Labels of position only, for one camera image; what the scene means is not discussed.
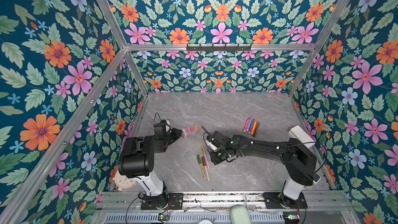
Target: metal grate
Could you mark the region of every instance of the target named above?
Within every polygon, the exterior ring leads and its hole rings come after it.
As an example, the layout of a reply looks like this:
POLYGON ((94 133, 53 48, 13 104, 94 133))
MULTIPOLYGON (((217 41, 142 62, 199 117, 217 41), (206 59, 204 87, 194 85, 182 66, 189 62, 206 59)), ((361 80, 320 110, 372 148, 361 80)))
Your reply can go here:
MULTIPOLYGON (((128 213, 127 223, 146 224, 146 223, 161 223, 158 221, 159 213, 128 213)), ((259 223, 284 223, 281 213, 265 214, 260 212, 249 212, 252 224, 259 223)), ((125 223, 126 213, 108 213, 105 223, 116 224, 125 223)), ((188 224, 198 223, 199 221, 207 219, 213 223, 231 223, 231 216, 229 213, 209 213, 209 212, 189 212, 179 213, 175 212, 170 215, 170 220, 167 223, 173 224, 188 224)))

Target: red marker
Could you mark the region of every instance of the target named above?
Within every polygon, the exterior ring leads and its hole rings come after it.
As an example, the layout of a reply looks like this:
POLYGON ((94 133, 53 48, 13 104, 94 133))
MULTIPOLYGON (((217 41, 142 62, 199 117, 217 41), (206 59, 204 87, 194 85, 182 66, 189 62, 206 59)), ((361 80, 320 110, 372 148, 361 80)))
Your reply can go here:
POLYGON ((246 126, 245 126, 245 128, 243 129, 244 132, 246 132, 246 129, 247 129, 248 124, 249 124, 249 120, 250 120, 250 117, 248 117, 248 120, 246 121, 246 126))

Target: clock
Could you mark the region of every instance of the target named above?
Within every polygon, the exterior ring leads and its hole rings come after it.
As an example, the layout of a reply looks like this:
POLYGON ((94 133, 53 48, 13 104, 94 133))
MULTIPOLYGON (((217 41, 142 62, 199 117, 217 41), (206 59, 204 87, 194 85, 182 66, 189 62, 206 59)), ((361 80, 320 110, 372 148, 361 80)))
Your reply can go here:
POLYGON ((128 178, 125 175, 121 175, 119 171, 115 173, 115 177, 113 178, 116 186, 119 191, 123 191, 124 189, 129 189, 134 187, 138 182, 133 178, 128 178))

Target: clock face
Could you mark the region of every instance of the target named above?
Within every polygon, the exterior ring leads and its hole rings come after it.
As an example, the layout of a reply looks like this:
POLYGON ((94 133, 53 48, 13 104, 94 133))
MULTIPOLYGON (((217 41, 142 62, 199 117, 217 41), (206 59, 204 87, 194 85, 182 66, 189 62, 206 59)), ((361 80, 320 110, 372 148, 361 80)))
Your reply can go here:
POLYGON ((137 184, 133 178, 127 178, 125 175, 120 175, 119 172, 116 172, 115 175, 115 184, 119 187, 132 187, 137 184))

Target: blue marker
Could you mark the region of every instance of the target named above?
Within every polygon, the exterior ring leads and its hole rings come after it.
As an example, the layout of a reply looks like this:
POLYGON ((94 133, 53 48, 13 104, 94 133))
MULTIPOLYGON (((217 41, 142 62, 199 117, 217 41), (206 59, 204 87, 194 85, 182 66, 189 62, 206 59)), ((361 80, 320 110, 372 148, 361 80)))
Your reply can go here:
POLYGON ((249 124, 248 124, 248 126, 247 126, 247 128, 246 128, 246 131, 249 131, 249 128, 250 128, 250 125, 251 125, 251 122, 252 122, 252 121, 253 121, 253 118, 250 117, 249 124))

